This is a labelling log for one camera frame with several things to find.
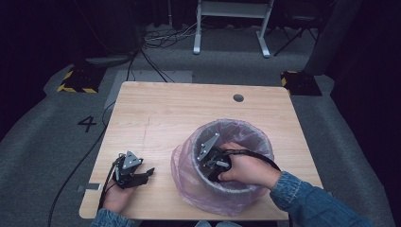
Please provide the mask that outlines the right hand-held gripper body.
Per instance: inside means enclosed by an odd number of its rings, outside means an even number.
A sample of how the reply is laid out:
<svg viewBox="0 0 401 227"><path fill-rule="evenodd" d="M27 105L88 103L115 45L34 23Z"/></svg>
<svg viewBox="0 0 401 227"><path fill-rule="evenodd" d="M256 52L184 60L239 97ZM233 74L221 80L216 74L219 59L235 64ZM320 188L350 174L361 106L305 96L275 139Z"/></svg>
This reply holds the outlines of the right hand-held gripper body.
<svg viewBox="0 0 401 227"><path fill-rule="evenodd" d="M209 140L200 145L197 161L201 173L208 181L219 183L218 176L231 168L231 159L220 147L216 146L219 134L216 132Z"/></svg>

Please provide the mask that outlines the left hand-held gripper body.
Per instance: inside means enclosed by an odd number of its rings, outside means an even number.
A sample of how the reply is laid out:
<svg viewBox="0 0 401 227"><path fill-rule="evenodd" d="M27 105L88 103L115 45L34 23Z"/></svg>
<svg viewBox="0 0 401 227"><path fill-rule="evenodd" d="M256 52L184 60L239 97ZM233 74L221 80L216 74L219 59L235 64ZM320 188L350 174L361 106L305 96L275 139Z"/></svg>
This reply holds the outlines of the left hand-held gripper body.
<svg viewBox="0 0 401 227"><path fill-rule="evenodd" d="M143 160L137 158L131 151L121 154L116 160L113 180L122 189L139 186L142 179L135 171L142 162Z"/></svg>

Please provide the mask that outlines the pink plastic bag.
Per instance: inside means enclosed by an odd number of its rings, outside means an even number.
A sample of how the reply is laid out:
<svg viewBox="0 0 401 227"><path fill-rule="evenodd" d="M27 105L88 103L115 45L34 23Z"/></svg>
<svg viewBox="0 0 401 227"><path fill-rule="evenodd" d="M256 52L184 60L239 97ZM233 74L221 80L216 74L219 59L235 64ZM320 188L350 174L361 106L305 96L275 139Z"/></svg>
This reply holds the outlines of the pink plastic bag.
<svg viewBox="0 0 401 227"><path fill-rule="evenodd" d="M171 173L182 199L203 211L237 216L246 207L263 197L267 190L257 197L252 196L223 196L213 193L201 182L191 160L191 145L193 134L180 146L176 147L171 155Z"/></svg>

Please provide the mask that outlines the person's left hand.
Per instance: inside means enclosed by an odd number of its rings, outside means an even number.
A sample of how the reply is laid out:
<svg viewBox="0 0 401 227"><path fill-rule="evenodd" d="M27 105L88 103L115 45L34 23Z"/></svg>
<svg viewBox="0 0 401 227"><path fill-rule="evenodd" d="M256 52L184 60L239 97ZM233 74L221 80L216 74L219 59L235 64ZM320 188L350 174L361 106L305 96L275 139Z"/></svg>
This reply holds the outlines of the person's left hand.
<svg viewBox="0 0 401 227"><path fill-rule="evenodd" d="M110 186L106 192L103 208L121 214L131 201L136 188L122 189L119 186Z"/></svg>

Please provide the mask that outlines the person's right hand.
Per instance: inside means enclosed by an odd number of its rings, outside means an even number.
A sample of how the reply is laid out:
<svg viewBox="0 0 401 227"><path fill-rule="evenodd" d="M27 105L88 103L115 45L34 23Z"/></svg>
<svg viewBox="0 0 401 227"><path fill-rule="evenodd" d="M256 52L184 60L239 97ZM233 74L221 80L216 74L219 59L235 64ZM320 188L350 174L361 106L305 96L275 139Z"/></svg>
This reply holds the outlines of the person's right hand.
<svg viewBox="0 0 401 227"><path fill-rule="evenodd" d="M218 175L220 181L239 181L273 189L282 175L279 170L264 161L248 155L230 155L230 159L232 167Z"/></svg>

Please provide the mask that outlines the person's jeans knees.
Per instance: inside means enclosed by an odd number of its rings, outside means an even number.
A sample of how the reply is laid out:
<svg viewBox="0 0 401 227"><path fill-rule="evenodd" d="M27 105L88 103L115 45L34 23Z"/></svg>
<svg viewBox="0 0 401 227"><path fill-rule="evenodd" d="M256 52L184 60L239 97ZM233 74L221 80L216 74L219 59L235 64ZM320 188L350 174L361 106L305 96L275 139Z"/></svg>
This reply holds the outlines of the person's jeans knees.
<svg viewBox="0 0 401 227"><path fill-rule="evenodd" d="M195 227L243 227L243 226L231 221L220 221L217 222L216 224L213 224L212 222L206 220L200 220L197 222Z"/></svg>

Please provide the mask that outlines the black yellow striped floor base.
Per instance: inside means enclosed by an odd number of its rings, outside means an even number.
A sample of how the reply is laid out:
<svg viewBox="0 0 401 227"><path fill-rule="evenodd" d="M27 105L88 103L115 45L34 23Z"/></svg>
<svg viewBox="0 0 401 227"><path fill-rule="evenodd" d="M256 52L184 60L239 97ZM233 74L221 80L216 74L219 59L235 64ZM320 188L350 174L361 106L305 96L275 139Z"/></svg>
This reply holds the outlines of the black yellow striped floor base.
<svg viewBox="0 0 401 227"><path fill-rule="evenodd" d="M284 71L280 75L284 88L291 96L322 96L318 83L313 76L304 71Z"/></svg>
<svg viewBox="0 0 401 227"><path fill-rule="evenodd" d="M88 68L71 67L64 76L58 92L96 94L104 78L106 68L90 66Z"/></svg>

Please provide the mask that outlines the white metal stand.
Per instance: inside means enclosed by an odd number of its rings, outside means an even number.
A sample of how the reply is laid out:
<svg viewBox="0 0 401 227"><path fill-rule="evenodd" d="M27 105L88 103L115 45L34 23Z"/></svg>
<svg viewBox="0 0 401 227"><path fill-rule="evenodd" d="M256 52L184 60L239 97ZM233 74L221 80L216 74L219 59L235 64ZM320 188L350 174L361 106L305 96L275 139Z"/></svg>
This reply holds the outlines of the white metal stand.
<svg viewBox="0 0 401 227"><path fill-rule="evenodd" d="M265 41L265 33L272 12L275 0L268 0L267 3L236 3L236 2L213 2L210 0L198 0L197 4L197 27L194 39L193 53L201 52L201 20L203 16L212 17L235 17L262 19L263 23L260 30L255 32L257 41L260 45L262 55L270 57L270 51Z"/></svg>

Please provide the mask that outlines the dark equipment stand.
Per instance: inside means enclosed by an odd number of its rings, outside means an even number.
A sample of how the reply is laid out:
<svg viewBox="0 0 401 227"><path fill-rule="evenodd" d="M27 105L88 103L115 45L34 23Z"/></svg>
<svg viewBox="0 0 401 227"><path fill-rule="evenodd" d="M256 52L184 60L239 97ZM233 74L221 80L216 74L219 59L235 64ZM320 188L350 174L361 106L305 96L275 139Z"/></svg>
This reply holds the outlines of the dark equipment stand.
<svg viewBox="0 0 401 227"><path fill-rule="evenodd" d="M133 0L73 0L94 38L107 54L97 65L133 62L142 48L142 31Z"/></svg>

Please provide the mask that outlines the dark tripod legs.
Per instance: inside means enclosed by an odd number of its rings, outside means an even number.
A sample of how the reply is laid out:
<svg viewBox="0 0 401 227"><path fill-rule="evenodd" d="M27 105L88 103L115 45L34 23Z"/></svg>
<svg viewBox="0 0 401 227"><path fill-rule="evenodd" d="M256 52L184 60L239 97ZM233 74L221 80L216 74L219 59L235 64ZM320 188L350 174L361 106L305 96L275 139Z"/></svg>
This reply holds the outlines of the dark tripod legs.
<svg viewBox="0 0 401 227"><path fill-rule="evenodd" d="M320 26L321 20L317 16L286 13L285 21L286 24L283 26L285 34L287 34L286 27L296 29L297 32L293 37L287 36L288 41L273 54L274 57L287 48L295 39L301 38L305 31L309 32L315 43L319 40L320 33L314 34L312 32L313 29L319 29Z"/></svg>

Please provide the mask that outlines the grey slanted column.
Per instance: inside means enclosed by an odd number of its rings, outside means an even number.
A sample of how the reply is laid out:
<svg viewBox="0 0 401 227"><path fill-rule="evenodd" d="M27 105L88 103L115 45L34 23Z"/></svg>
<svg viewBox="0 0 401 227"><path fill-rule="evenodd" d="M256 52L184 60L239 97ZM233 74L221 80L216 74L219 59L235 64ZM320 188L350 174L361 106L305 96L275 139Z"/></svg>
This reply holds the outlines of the grey slanted column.
<svg viewBox="0 0 401 227"><path fill-rule="evenodd" d="M353 23L362 0L338 0L305 67L310 76L323 75Z"/></svg>

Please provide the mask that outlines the grey table edge bracket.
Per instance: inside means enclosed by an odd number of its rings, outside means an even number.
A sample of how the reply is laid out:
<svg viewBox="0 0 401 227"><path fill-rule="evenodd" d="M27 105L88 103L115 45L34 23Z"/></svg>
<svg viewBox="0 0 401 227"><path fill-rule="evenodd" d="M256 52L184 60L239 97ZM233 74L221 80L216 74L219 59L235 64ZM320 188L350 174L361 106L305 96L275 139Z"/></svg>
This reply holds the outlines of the grey table edge bracket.
<svg viewBox="0 0 401 227"><path fill-rule="evenodd" d="M77 188L78 192L84 193L87 190L99 190L101 184L100 183L87 183L87 184L80 184Z"/></svg>

